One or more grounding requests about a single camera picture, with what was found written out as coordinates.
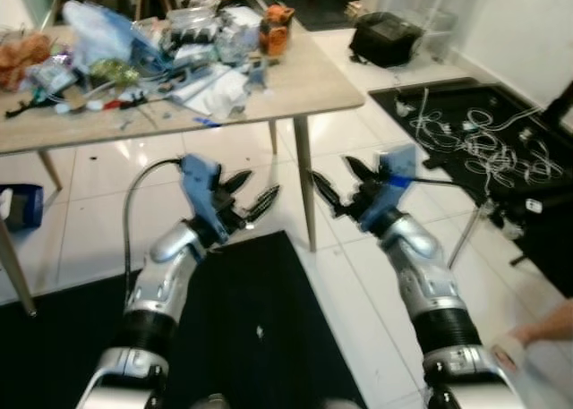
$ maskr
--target silver robot arm segment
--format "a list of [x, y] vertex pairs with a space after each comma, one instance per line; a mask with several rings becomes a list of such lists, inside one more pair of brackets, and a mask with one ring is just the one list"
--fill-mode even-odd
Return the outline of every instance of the silver robot arm segment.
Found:
[[197, 156], [181, 159], [183, 187], [194, 218], [182, 220], [150, 249], [124, 310], [124, 317], [77, 409], [160, 409], [169, 351], [197, 267], [215, 243], [255, 221], [278, 196], [273, 187], [245, 214], [235, 211], [233, 192], [251, 172], [219, 183], [221, 166]]
[[312, 172], [312, 179], [335, 217], [348, 215], [379, 239], [396, 271], [400, 295], [423, 352], [427, 407], [523, 409], [503, 371], [483, 347], [440, 243], [397, 209], [415, 179], [415, 147], [381, 155], [374, 170], [356, 158], [345, 159], [360, 180], [351, 203], [343, 205], [321, 174]]

